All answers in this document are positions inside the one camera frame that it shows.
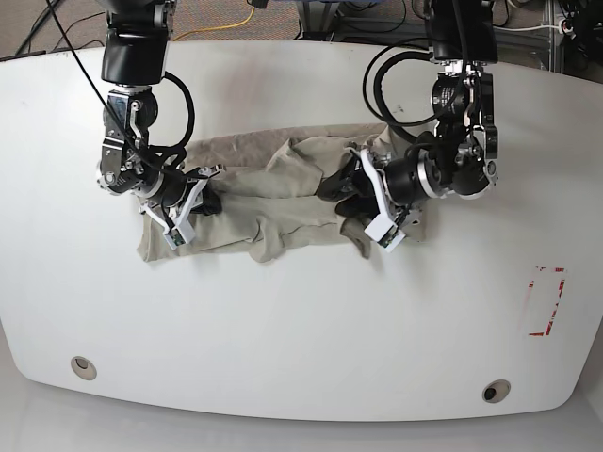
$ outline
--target metal frame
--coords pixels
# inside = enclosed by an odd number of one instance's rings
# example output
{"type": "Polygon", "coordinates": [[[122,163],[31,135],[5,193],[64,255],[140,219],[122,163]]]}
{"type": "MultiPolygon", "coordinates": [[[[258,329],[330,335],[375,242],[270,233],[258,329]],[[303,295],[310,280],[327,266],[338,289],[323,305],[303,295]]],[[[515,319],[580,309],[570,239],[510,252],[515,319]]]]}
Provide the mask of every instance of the metal frame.
{"type": "MultiPolygon", "coordinates": [[[[340,2],[301,1],[296,2],[300,14],[301,30],[306,40],[345,39],[366,40],[370,43],[392,44],[408,38],[425,36],[425,28],[420,23],[406,23],[396,31],[382,33],[378,37],[375,32],[383,32],[396,25],[396,21],[346,17],[337,30],[332,30],[334,16],[341,6],[340,2]]],[[[556,24],[562,18],[562,12],[555,0],[546,0],[543,10],[543,24],[556,24]]],[[[535,55],[541,62],[542,69],[554,73],[563,73],[563,36],[554,29],[534,32],[516,33],[504,29],[496,29],[499,47],[521,50],[535,55]]]]}

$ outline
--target round hole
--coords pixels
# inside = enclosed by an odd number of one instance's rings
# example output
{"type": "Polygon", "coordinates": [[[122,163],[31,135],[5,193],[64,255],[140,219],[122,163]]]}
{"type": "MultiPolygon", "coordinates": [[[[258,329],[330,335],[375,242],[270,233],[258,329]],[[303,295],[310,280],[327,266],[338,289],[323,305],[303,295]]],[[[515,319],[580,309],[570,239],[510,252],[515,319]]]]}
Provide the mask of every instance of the round hole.
{"type": "Polygon", "coordinates": [[[96,367],[94,367],[94,364],[81,356],[72,358],[72,370],[80,379],[91,381],[96,378],[96,367]]]}
{"type": "Polygon", "coordinates": [[[510,391],[511,384],[505,379],[499,379],[486,386],[481,396],[487,403],[498,403],[503,401],[510,391]]]}

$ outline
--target floor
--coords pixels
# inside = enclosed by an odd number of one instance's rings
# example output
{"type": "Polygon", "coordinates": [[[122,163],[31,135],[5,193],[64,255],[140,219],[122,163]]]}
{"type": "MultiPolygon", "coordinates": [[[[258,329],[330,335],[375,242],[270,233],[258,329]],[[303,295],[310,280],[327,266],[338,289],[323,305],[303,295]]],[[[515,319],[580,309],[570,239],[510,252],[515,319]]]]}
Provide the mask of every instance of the floor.
{"type": "MultiPolygon", "coordinates": [[[[405,1],[406,21],[417,22],[411,8],[411,0],[405,1]]],[[[414,0],[416,9],[422,10],[423,0],[414,0]]],[[[403,9],[400,0],[384,0],[375,8],[359,14],[368,17],[401,17],[403,9]]],[[[3,14],[0,15],[0,57],[13,55],[29,28],[45,8],[44,0],[3,0],[3,14]]],[[[542,20],[542,0],[533,0],[526,8],[511,8],[508,27],[537,25],[542,20]]],[[[82,18],[103,11],[95,0],[64,0],[58,8],[58,16],[65,27],[82,18]]],[[[179,0],[174,18],[174,37],[201,27],[238,23],[249,16],[250,7],[244,0],[179,0]]],[[[506,17],[504,3],[497,1],[495,24],[501,24],[506,17]]],[[[237,28],[197,33],[186,40],[292,40],[298,34],[298,13],[292,1],[272,0],[266,9],[258,9],[251,20],[237,28]]],[[[76,24],[69,32],[74,47],[99,46],[105,41],[106,20],[100,14],[76,24]]],[[[50,51],[59,42],[59,33],[52,21],[47,22],[32,42],[31,51],[50,51]]],[[[516,52],[501,52],[501,60],[539,67],[531,56],[516,52]]],[[[574,72],[574,76],[603,83],[603,70],[592,64],[587,71],[574,72]]]]}

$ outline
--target beige cloth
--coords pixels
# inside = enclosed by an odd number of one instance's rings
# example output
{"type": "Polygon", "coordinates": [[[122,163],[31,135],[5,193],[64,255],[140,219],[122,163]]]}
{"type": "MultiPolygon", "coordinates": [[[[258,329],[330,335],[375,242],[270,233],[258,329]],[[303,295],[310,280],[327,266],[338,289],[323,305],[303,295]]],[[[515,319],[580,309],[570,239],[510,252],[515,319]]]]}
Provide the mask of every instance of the beige cloth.
{"type": "Polygon", "coordinates": [[[255,261],[267,262],[287,249],[349,238],[368,257],[370,241],[361,225],[338,217],[335,203],[315,193],[323,178],[339,170],[347,142],[377,137],[387,147],[391,138],[383,124],[290,128],[191,143],[188,168],[222,163],[228,169],[210,181],[223,212],[192,215],[197,236],[176,251],[146,216],[139,254],[151,262],[199,252],[247,251],[255,261]]]}

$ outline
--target white tabletop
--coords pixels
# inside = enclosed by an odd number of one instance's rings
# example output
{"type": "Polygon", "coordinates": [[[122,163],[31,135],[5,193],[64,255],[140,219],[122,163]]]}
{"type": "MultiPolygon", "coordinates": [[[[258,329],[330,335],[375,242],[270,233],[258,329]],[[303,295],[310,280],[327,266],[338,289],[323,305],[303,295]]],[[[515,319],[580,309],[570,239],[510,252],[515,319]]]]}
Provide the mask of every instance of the white tabletop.
{"type": "MultiPolygon", "coordinates": [[[[195,137],[215,137],[373,121],[360,82],[376,52],[185,42],[168,69],[196,101],[195,137]]],[[[98,74],[101,52],[81,55],[98,74]]],[[[72,59],[1,64],[0,318],[18,368],[99,396],[261,417],[443,419],[561,405],[603,314],[603,88],[492,70],[499,185],[475,202],[431,202],[427,243],[369,262],[342,245],[265,266],[246,254],[147,265],[134,200],[95,184],[102,108],[72,59]],[[567,280],[543,337],[529,333],[546,329],[560,275],[537,266],[563,267],[567,280]],[[74,356],[98,378],[78,378],[74,356]],[[512,391],[487,404],[481,392],[497,379],[512,391]]],[[[436,73],[425,63],[391,71],[386,98],[400,118],[430,113],[436,73]]],[[[154,92],[151,138],[170,144],[184,131],[184,101],[168,83],[154,92]]]]}

